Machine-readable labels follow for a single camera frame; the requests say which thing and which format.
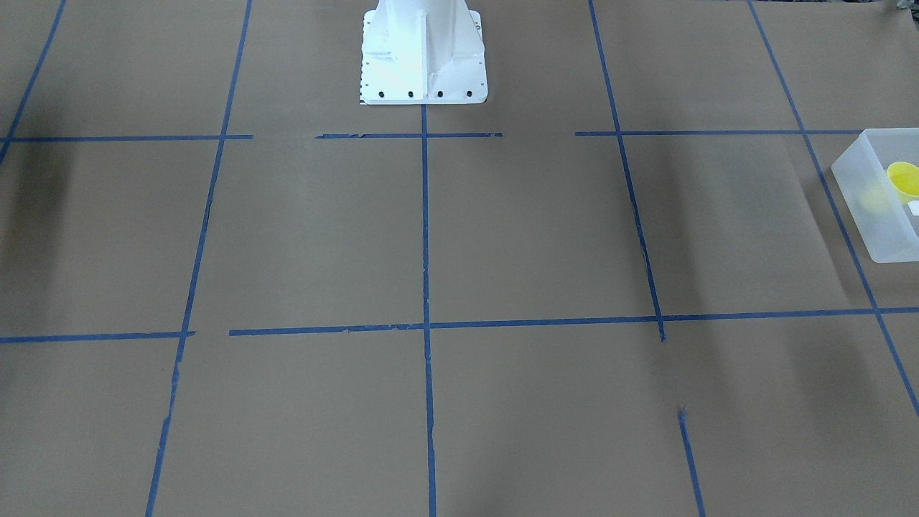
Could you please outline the yellow plastic cup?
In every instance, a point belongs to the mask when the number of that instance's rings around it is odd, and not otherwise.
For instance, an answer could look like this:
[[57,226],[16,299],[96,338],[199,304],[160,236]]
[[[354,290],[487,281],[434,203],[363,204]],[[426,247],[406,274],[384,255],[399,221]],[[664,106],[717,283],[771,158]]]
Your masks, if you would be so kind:
[[916,164],[906,161],[893,162],[886,168],[886,174],[887,181],[893,188],[900,204],[909,204],[918,200],[919,170]]

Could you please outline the white pillar with base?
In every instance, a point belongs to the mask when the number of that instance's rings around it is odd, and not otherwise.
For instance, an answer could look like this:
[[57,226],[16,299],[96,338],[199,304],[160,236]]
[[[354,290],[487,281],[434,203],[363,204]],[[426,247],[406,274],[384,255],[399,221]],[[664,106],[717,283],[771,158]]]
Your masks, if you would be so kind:
[[380,1],[363,15],[359,102],[468,105],[489,96],[482,17],[465,1]]

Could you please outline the clear plastic bin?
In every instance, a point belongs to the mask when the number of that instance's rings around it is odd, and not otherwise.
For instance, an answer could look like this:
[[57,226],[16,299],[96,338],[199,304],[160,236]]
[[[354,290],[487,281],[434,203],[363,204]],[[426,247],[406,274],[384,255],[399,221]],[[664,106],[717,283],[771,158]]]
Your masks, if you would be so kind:
[[876,263],[918,259],[917,209],[894,186],[887,171],[899,162],[917,164],[916,128],[867,129],[831,164],[870,258]]

